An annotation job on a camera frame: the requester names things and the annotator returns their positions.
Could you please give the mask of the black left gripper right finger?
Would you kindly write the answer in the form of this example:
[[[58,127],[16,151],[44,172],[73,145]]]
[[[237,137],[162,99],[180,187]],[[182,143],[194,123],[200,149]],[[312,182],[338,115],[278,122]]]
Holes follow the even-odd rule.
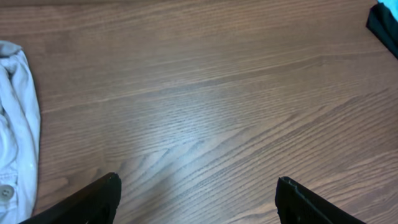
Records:
[[[281,224],[364,224],[290,177],[278,179],[275,205]]]

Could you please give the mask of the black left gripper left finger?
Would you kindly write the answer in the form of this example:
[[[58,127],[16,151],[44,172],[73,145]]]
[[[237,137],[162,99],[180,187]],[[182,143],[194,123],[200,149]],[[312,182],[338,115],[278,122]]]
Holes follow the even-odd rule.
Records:
[[[122,182],[110,172],[21,224],[113,224]]]

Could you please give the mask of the light blue printed t-shirt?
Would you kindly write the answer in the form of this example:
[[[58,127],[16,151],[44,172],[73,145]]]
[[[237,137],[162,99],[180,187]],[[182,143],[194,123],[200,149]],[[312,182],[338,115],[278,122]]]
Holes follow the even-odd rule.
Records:
[[[390,10],[393,17],[398,20],[398,0],[377,0],[378,3],[385,5]]]

